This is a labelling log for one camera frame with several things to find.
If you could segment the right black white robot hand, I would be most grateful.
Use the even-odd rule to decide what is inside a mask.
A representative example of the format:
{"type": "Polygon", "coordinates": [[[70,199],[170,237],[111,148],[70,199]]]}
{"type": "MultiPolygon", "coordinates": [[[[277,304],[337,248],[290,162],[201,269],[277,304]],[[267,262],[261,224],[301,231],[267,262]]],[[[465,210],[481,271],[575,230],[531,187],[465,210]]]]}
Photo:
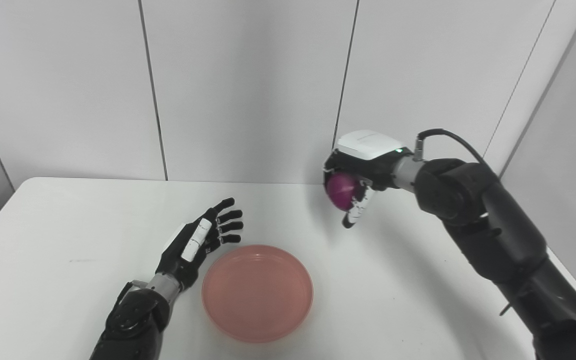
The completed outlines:
{"type": "Polygon", "coordinates": [[[373,130],[356,130],[339,137],[323,164],[323,187],[334,207],[344,212],[346,229],[362,217],[375,192],[400,189],[397,172],[413,152],[393,137],[373,130]]]}

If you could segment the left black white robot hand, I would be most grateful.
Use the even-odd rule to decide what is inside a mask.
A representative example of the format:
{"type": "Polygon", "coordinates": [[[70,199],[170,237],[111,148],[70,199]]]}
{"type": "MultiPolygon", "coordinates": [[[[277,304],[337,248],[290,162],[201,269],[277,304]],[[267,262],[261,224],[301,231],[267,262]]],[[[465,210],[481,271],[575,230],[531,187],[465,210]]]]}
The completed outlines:
{"type": "Polygon", "coordinates": [[[242,241],[237,232],[243,229],[243,212],[234,205],[234,198],[223,199],[185,224],[163,251],[155,273],[172,277],[183,290],[192,287],[210,253],[242,241]]]}

